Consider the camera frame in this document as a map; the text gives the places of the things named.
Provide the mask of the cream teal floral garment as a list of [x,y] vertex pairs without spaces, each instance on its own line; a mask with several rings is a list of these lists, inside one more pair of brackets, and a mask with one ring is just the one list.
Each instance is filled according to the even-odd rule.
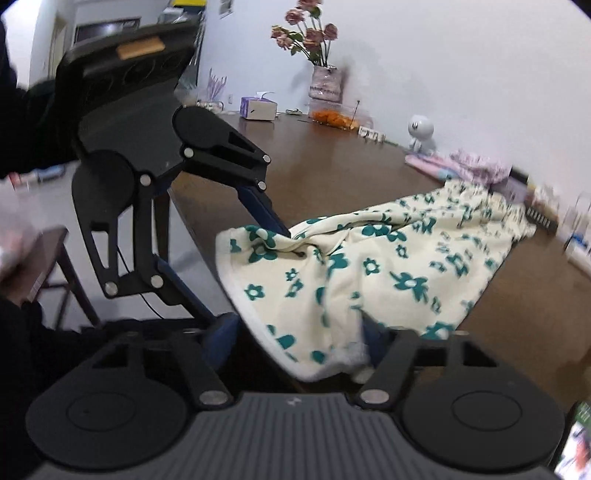
[[535,227],[521,205],[450,180],[429,193],[215,240],[219,281],[250,334],[304,382],[369,364],[363,318],[447,338],[513,246]]

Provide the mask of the pink flower bouquet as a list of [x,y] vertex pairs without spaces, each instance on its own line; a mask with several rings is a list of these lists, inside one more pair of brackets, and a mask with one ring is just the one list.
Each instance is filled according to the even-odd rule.
[[284,15],[286,25],[271,27],[270,39],[291,56],[301,53],[314,66],[332,68],[329,54],[339,38],[339,29],[322,21],[322,7],[322,0],[298,0]]

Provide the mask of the white round robot toy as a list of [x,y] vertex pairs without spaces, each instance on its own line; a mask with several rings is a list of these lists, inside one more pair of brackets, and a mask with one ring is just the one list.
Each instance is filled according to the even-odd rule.
[[431,155],[436,151],[433,141],[435,126],[423,115],[413,115],[408,123],[408,133],[411,136],[409,149],[413,153]]

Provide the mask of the clear box of oranges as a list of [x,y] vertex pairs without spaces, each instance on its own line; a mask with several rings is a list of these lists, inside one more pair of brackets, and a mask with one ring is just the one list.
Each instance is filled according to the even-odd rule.
[[311,102],[308,118],[315,123],[346,131],[360,127],[355,110],[338,103]]

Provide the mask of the pink floral folded garment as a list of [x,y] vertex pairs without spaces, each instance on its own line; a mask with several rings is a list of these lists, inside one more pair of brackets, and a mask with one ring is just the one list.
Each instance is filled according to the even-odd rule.
[[489,157],[457,150],[449,155],[459,176],[472,183],[490,186],[509,177],[511,167]]

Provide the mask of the pink knitted vase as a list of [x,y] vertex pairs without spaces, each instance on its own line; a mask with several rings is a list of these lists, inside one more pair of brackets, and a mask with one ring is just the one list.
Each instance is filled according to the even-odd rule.
[[344,82],[344,75],[338,68],[315,65],[311,74],[308,97],[312,100],[339,103],[342,101],[342,82]]

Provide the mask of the white small power strip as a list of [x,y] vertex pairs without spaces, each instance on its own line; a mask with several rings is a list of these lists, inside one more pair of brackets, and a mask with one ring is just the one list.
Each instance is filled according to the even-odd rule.
[[358,135],[367,141],[375,143],[384,143],[386,140],[386,135],[384,133],[365,126],[359,127]]

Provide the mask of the purple tissue box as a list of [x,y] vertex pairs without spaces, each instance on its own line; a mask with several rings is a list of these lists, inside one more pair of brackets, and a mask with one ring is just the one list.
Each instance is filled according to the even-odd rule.
[[239,116],[247,121],[273,121],[277,114],[277,103],[267,99],[269,91],[257,92],[256,96],[242,97]]

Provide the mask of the pink blue folded garment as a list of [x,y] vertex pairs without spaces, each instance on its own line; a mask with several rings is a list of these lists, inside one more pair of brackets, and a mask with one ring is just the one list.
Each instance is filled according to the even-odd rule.
[[427,161],[416,155],[407,155],[405,157],[405,163],[424,175],[441,182],[458,178],[458,174],[453,170]]

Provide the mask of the black smartphone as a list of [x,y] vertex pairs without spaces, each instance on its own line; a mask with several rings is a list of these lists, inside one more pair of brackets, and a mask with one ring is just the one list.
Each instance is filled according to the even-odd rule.
[[563,480],[589,480],[590,404],[577,402],[567,416],[566,430],[553,461],[554,474]]

